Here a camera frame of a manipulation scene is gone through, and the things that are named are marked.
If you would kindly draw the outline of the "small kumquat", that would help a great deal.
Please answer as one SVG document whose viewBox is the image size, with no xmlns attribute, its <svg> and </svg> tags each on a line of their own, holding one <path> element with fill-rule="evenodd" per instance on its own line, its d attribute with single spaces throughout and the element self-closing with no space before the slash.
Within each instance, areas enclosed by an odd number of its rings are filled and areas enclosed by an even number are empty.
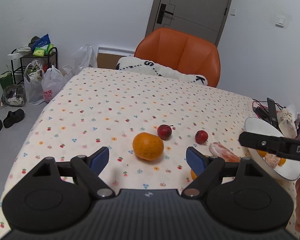
<svg viewBox="0 0 300 240">
<path fill-rule="evenodd" d="M 286 159 L 285 158 L 280 158 L 280 161 L 278 163 L 279 166 L 283 166 L 286 162 Z"/>
<path fill-rule="evenodd" d="M 193 170 L 191 170 L 191 177 L 192 177 L 192 180 L 195 180 L 197 178 L 197 175 L 194 173 Z"/>
</svg>

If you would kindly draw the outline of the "peeled pomelo segment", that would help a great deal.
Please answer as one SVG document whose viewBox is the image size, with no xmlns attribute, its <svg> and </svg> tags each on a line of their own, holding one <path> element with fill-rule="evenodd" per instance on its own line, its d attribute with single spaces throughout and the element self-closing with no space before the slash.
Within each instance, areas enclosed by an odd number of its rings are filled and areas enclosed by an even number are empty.
<svg viewBox="0 0 300 240">
<path fill-rule="evenodd" d="M 281 160 L 280 157 L 277 157 L 276 155 L 270 154 L 270 153 L 267 153 L 266 156 L 264 157 L 264 159 L 271 168 L 277 167 Z"/>
<path fill-rule="evenodd" d="M 239 163 L 241 158 L 232 153 L 228 148 L 220 144 L 219 142 L 213 142 L 209 145 L 211 154 L 215 157 L 220 157 L 226 162 Z"/>
</svg>

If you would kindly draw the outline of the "red cherry apple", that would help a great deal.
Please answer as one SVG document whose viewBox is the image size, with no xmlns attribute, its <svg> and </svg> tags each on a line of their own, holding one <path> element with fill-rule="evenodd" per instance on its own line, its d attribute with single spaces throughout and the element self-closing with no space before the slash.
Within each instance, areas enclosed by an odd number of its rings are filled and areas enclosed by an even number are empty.
<svg viewBox="0 0 300 240">
<path fill-rule="evenodd" d="M 160 125 L 157 128 L 157 134 L 162 140 L 168 140 L 172 135 L 172 128 L 169 125 Z"/>
<path fill-rule="evenodd" d="M 199 130 L 197 131 L 196 135 L 195 135 L 195 141 L 196 143 L 202 145 L 204 143 L 207 142 L 208 140 L 208 133 L 204 130 Z"/>
</svg>

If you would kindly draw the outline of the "large orange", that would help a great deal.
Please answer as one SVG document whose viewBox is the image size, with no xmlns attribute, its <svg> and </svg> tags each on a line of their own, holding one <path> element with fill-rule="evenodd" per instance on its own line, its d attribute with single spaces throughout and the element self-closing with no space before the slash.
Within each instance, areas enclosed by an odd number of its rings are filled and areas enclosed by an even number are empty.
<svg viewBox="0 0 300 240">
<path fill-rule="evenodd" d="M 164 151 L 163 140 L 157 135 L 142 132 L 137 134 L 132 142 L 135 155 L 146 161 L 157 160 Z"/>
<path fill-rule="evenodd" d="M 257 152 L 261 158 L 264 158 L 267 155 L 266 151 L 257 150 Z"/>
</svg>

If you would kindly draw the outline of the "white plate blue rim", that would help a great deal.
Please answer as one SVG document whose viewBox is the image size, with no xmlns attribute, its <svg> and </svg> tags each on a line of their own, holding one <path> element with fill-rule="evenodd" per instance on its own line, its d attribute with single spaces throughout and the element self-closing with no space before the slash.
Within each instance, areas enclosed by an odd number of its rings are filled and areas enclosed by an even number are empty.
<svg viewBox="0 0 300 240">
<path fill-rule="evenodd" d="M 244 131 L 250 133 L 256 133 L 261 135 L 282 137 L 282 133 L 279 132 L 271 124 L 263 121 L 262 119 L 249 117 L 245 120 Z M 283 166 L 277 166 L 271 168 L 265 161 L 264 158 L 261 158 L 257 150 L 248 148 L 251 157 L 260 165 L 270 176 L 277 180 L 290 180 L 295 181 L 300 177 L 300 162 L 294 160 L 286 159 L 286 162 Z"/>
</svg>

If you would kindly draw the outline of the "black phone on stand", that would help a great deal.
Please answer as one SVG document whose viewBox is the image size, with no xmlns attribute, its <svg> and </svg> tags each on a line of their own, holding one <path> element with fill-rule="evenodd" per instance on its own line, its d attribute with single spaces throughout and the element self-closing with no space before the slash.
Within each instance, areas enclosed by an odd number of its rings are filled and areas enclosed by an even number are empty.
<svg viewBox="0 0 300 240">
<path fill-rule="evenodd" d="M 268 104 L 268 112 L 269 112 L 269 123 L 279 131 L 280 128 L 277 120 L 275 101 L 271 98 L 267 98 L 267 104 Z"/>
</svg>

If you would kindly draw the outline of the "black shoe right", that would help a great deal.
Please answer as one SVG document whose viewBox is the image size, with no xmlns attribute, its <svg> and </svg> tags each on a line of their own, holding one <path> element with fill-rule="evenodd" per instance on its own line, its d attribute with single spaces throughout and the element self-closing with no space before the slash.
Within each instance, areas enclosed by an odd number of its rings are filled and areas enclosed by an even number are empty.
<svg viewBox="0 0 300 240">
<path fill-rule="evenodd" d="M 3 126 L 5 128 L 10 128 L 16 123 L 21 122 L 25 118 L 25 113 L 22 109 L 16 111 L 9 111 L 6 118 L 3 120 Z"/>
</svg>

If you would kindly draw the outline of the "white shopping bag red print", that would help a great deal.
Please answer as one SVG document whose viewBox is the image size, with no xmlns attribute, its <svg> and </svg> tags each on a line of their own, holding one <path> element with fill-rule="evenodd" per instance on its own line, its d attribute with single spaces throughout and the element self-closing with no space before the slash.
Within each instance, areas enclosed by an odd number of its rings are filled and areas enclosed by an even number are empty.
<svg viewBox="0 0 300 240">
<path fill-rule="evenodd" d="M 63 74 L 52 65 L 42 79 L 43 98 L 45 102 L 50 102 L 65 85 Z"/>
</svg>

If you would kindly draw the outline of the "white fluffy cushion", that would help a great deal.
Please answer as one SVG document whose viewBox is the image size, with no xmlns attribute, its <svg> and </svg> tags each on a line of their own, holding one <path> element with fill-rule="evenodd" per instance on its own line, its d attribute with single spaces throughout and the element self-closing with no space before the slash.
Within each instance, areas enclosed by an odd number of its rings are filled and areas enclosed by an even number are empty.
<svg viewBox="0 0 300 240">
<path fill-rule="evenodd" d="M 170 67 L 154 63 L 150 60 L 142 60 L 137 57 L 127 56 L 119 59 L 116 70 L 135 72 L 153 76 L 161 76 L 165 78 L 195 83 L 197 85 L 207 86 L 208 80 L 205 76 L 199 74 L 183 74 Z"/>
</svg>

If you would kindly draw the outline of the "green paper bag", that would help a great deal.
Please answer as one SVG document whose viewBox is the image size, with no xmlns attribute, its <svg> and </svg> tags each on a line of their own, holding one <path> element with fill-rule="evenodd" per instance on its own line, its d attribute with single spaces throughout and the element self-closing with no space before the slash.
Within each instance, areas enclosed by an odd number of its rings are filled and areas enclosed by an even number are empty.
<svg viewBox="0 0 300 240">
<path fill-rule="evenodd" d="M 0 74 L 0 85 L 3 90 L 8 86 L 13 85 L 12 72 L 6 71 Z"/>
</svg>

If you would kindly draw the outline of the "green package on shelf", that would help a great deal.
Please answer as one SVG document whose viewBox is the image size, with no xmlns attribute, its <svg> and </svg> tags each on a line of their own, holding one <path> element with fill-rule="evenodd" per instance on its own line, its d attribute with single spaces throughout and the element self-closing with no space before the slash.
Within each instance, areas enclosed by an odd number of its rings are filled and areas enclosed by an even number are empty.
<svg viewBox="0 0 300 240">
<path fill-rule="evenodd" d="M 33 55 L 38 56 L 38 57 L 43 57 L 43 56 L 47 55 L 49 53 L 50 49 L 52 49 L 53 47 L 54 47 L 54 45 L 51 43 L 44 45 L 42 47 L 36 47 L 34 49 Z"/>
</svg>

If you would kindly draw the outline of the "black metal shelf rack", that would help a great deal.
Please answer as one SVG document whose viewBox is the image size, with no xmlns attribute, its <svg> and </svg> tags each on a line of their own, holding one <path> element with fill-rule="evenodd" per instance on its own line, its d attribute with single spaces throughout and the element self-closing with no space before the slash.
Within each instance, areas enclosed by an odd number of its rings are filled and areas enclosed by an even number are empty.
<svg viewBox="0 0 300 240">
<path fill-rule="evenodd" d="M 30 53 L 17 53 L 17 50 L 13 50 L 7 55 L 10 60 L 10 67 L 12 72 L 12 80 L 15 85 L 23 83 L 23 74 L 25 72 L 28 63 L 34 60 L 43 61 L 44 69 L 54 65 L 58 68 L 58 49 L 57 47 L 52 47 L 47 55 L 43 57 L 34 56 L 32 52 Z"/>
</svg>

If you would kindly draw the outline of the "blue package on shelf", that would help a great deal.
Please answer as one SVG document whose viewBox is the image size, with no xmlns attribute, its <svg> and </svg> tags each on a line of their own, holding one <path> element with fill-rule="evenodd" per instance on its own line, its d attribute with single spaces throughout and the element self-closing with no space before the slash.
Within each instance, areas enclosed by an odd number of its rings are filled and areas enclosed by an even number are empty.
<svg viewBox="0 0 300 240">
<path fill-rule="evenodd" d="M 51 42 L 48 34 L 42 37 L 34 36 L 29 43 L 29 47 L 31 48 L 31 51 L 34 52 L 36 48 L 41 48 L 50 43 Z"/>
</svg>

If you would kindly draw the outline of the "white plastic bag by wall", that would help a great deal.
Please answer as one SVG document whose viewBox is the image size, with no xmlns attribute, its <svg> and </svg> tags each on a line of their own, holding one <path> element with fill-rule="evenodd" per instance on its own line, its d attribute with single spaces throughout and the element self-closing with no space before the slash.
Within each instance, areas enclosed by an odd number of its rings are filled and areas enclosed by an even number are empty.
<svg viewBox="0 0 300 240">
<path fill-rule="evenodd" d="M 74 60 L 72 74 L 77 75 L 85 68 L 97 68 L 97 57 L 93 47 L 89 44 L 82 46 L 71 55 Z"/>
</svg>

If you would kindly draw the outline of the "cardboard box by wall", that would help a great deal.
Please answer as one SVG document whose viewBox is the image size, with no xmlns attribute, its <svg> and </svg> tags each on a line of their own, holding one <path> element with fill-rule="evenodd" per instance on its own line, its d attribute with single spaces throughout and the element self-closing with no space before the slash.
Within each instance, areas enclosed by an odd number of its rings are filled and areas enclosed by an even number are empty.
<svg viewBox="0 0 300 240">
<path fill-rule="evenodd" d="M 119 59 L 133 56 L 134 50 L 98 46 L 96 61 L 98 68 L 115 69 Z"/>
</svg>

